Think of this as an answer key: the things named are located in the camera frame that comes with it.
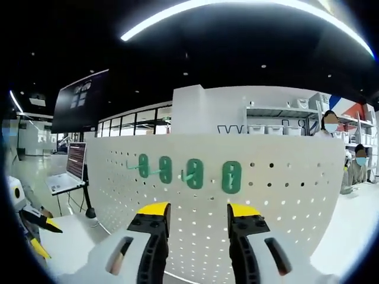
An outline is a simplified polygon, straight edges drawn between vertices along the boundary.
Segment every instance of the white wall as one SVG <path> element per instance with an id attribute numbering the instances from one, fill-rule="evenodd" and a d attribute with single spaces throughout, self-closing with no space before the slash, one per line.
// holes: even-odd
<path id="1" fill-rule="evenodd" d="M 316 93 L 276 86 L 203 89 L 197 85 L 176 89 L 172 98 L 172 134 L 218 133 L 218 125 L 243 125 L 243 109 L 250 101 L 254 101 L 256 107 L 286 107 L 293 99 L 308 99 Z M 290 121 L 290 125 L 298 126 L 297 122 Z M 262 119 L 256 118 L 248 122 L 262 123 Z M 281 125 L 281 120 L 264 120 L 264 123 Z"/>
<path id="2" fill-rule="evenodd" d="M 44 151 L 56 150 L 57 134 L 44 129 L 45 125 L 52 125 L 50 122 L 21 120 L 21 123 L 26 123 L 26 129 L 20 129 L 18 148 L 25 149 L 26 155 L 39 156 Z"/>

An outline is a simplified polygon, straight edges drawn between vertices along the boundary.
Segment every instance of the laptop screen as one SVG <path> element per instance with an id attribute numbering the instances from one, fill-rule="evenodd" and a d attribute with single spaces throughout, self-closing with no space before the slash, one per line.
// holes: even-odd
<path id="1" fill-rule="evenodd" d="M 67 172 L 83 180 L 86 143 L 70 143 Z"/>

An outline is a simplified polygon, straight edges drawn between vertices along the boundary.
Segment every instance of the black ceiling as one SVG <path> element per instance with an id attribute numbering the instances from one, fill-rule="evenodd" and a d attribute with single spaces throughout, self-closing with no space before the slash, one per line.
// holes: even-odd
<path id="1" fill-rule="evenodd" d="M 105 96 L 111 103 L 102 117 L 169 101 L 173 89 L 196 84 L 291 86 L 376 100 L 379 69 L 370 55 L 331 24 L 287 7 L 209 5 L 120 40 L 134 25 L 180 2 L 15 0 L 8 13 L 9 88 L 25 112 L 53 115 L 60 88 L 110 69 Z M 316 0 L 303 2 L 323 9 Z M 378 4 L 345 3 L 379 54 Z M 30 104 L 36 94 L 46 97 L 46 107 Z"/>

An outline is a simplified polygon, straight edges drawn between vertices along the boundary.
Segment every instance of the pegboard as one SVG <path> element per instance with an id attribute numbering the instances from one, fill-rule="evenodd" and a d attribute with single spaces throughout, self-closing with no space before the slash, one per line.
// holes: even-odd
<path id="1" fill-rule="evenodd" d="M 345 148 L 339 139 L 275 135 L 147 135 L 88 141 L 89 194 L 102 225 L 127 228 L 141 207 L 169 201 L 171 234 L 166 271 L 198 283 L 234 283 L 227 203 L 258 209 L 268 226 L 286 232 L 308 256 L 330 222 L 341 189 Z M 172 163 L 172 180 L 160 173 Z M 148 158 L 151 175 L 128 169 Z M 203 184 L 182 181 L 203 164 Z M 228 161 L 241 166 L 240 190 L 227 193 Z M 238 176 L 233 164 L 233 177 Z"/>

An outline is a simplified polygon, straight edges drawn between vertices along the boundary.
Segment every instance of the black monitor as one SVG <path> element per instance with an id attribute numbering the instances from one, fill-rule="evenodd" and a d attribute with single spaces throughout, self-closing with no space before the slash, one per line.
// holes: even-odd
<path id="1" fill-rule="evenodd" d="M 90 75 L 59 91 L 52 133 L 96 131 L 108 70 Z"/>

